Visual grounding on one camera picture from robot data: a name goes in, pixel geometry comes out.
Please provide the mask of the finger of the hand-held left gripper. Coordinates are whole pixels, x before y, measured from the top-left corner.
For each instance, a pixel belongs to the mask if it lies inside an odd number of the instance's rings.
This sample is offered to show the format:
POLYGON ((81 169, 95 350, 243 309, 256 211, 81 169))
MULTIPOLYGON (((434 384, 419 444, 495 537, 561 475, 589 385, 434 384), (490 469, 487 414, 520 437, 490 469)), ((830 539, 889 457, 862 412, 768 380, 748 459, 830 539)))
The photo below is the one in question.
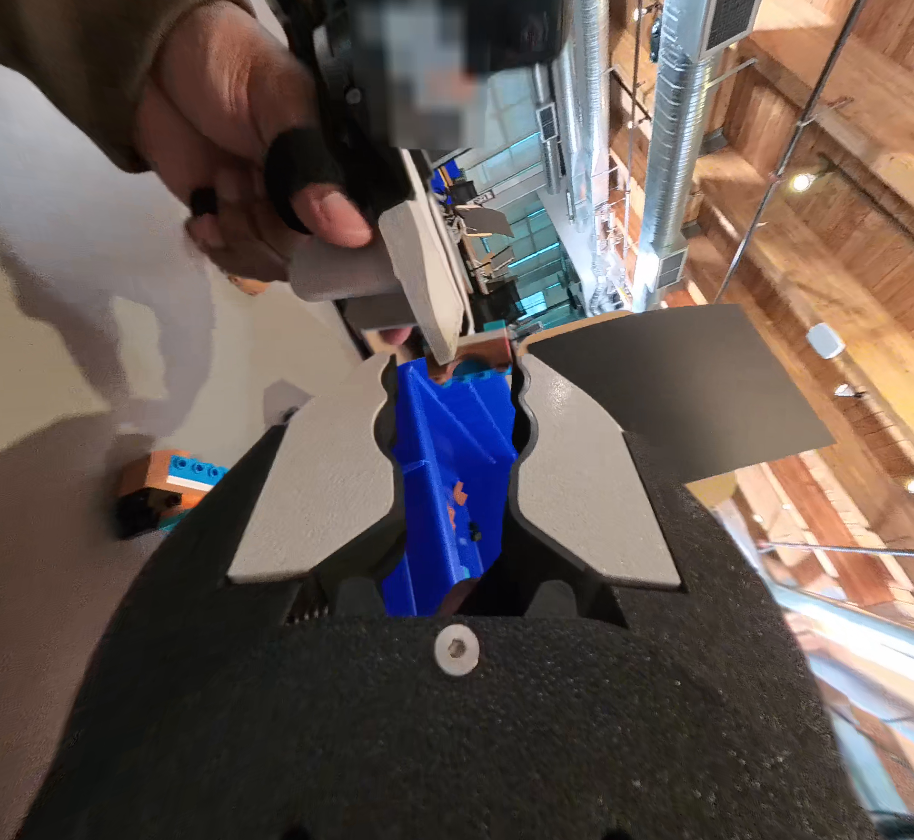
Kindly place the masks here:
POLYGON ((431 187, 432 169, 428 154, 425 151, 414 151, 412 153, 412 162, 417 171, 419 184, 422 186, 423 191, 428 194, 429 210, 431 216, 437 223, 439 237, 448 260, 449 270, 462 303, 463 320, 460 337, 465 338, 475 332, 472 304, 470 300, 472 288, 468 280, 458 244, 453 238, 451 228, 447 223, 448 213, 444 204, 444 198, 437 194, 431 187))
POLYGON ((456 355, 465 321, 465 298, 441 235, 440 216, 428 196, 402 202, 379 218, 379 232, 394 275, 435 361, 456 355))

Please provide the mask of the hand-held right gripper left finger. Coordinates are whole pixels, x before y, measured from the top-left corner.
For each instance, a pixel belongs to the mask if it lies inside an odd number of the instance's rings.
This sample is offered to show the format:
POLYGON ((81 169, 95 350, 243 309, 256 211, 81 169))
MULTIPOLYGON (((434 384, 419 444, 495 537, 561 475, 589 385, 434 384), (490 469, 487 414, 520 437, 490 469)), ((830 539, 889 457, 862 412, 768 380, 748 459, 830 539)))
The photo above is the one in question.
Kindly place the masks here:
POLYGON ((377 354, 284 429, 229 566, 234 585, 313 580, 330 605, 383 605, 406 543, 397 362, 377 354))

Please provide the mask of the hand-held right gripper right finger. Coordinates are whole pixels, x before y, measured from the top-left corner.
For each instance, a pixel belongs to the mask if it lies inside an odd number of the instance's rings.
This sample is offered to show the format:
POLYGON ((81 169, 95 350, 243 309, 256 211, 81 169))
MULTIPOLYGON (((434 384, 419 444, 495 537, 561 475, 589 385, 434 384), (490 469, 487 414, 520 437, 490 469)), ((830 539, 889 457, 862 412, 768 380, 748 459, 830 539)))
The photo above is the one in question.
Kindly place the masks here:
POLYGON ((681 578, 623 430, 583 389, 532 354, 517 360, 527 442, 512 470, 519 523, 575 568, 630 587, 681 578))

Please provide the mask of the small multicoloured toy brick block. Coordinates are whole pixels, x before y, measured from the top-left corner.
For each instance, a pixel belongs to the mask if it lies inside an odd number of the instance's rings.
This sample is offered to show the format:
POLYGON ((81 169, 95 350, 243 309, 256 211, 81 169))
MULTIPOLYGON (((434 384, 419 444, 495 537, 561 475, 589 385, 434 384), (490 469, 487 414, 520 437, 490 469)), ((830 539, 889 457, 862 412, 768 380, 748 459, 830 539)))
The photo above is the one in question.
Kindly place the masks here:
POLYGON ((489 371, 505 373, 513 366, 511 338, 506 328, 464 336, 458 342, 455 356, 444 364, 431 355, 426 358, 428 377, 444 385, 456 377, 469 377, 489 371))

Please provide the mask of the blue plastic bin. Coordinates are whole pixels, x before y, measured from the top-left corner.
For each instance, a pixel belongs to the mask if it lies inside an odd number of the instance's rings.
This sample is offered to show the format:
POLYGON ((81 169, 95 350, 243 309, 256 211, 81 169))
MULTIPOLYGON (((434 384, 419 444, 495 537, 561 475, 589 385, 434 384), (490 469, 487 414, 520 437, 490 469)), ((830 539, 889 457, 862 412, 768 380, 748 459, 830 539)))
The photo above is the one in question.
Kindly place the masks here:
POLYGON ((440 385, 428 377, 425 359, 398 367, 394 455, 403 473, 407 540, 402 560, 382 584, 389 615, 435 614, 455 585, 482 577, 499 557, 517 459, 515 417, 508 372, 440 385), (476 549, 455 550, 442 537, 441 490, 448 475, 488 489, 497 534, 482 556, 476 549))

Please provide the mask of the toy bricks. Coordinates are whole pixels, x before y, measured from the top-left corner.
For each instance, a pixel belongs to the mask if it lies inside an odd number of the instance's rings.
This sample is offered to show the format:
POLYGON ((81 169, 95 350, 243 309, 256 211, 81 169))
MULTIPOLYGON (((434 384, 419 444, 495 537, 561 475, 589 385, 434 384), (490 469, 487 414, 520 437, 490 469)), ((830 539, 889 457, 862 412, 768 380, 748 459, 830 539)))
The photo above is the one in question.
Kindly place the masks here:
POLYGON ((455 550, 476 549, 482 556, 496 535, 494 509, 488 489, 448 475, 441 494, 444 501, 443 539, 455 550))

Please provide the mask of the blue orange toy brick assembly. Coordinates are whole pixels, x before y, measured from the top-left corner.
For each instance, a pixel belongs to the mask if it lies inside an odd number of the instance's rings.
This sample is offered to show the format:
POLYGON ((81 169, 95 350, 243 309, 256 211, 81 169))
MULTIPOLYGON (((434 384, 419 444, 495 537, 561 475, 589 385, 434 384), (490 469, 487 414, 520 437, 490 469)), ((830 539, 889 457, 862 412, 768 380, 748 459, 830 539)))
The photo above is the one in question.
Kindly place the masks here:
POLYGON ((227 475, 184 451, 155 450, 129 463, 118 481, 113 529, 121 541, 167 535, 227 475))

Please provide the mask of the person's left forearm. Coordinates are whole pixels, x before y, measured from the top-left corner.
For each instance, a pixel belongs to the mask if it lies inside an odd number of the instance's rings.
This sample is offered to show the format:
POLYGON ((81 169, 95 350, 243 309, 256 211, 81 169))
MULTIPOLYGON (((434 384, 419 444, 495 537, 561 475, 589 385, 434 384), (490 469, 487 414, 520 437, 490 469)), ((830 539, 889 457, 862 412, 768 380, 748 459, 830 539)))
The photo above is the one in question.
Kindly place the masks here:
POLYGON ((167 34, 189 12, 249 0, 1 0, 2 66, 30 80, 120 170, 149 166, 135 113, 167 34))

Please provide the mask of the person's left hand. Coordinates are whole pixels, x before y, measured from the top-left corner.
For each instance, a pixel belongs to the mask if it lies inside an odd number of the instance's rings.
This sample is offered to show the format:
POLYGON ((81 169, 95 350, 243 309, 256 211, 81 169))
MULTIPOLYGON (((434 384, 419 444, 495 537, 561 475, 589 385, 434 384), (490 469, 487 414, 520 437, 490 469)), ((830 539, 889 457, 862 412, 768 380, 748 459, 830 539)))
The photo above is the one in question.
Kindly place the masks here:
POLYGON ((265 176, 278 140, 294 158, 329 170, 309 72, 232 2, 189 12, 155 57, 134 144, 190 208, 191 242, 228 274, 287 281, 303 243, 359 250, 372 242, 370 224, 337 182, 308 183, 287 194, 307 233, 287 225, 265 176))

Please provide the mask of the black panel with wooden edge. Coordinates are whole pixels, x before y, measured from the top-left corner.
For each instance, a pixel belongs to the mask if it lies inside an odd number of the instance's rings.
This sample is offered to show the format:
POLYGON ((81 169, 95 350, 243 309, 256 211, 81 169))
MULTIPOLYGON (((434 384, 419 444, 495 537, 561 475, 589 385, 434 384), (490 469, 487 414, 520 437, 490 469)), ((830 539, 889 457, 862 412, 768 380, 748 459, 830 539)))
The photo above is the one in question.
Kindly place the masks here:
POLYGON ((518 355, 646 439, 681 483, 835 444, 738 305, 618 311, 532 334, 518 355))

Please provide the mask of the silver ventilation duct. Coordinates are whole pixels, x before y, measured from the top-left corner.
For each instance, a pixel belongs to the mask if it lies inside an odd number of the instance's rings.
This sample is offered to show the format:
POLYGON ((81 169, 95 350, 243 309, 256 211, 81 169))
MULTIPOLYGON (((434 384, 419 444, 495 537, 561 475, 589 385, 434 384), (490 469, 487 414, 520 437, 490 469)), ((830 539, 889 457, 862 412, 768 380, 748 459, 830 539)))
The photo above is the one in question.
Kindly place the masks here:
POLYGON ((719 56, 700 57, 712 0, 664 0, 633 307, 654 308, 664 260, 684 246, 681 227, 719 56))
POLYGON ((575 56, 582 145, 587 161, 588 231, 593 250, 600 252, 600 230, 609 208, 611 55, 610 0, 575 0, 575 56))

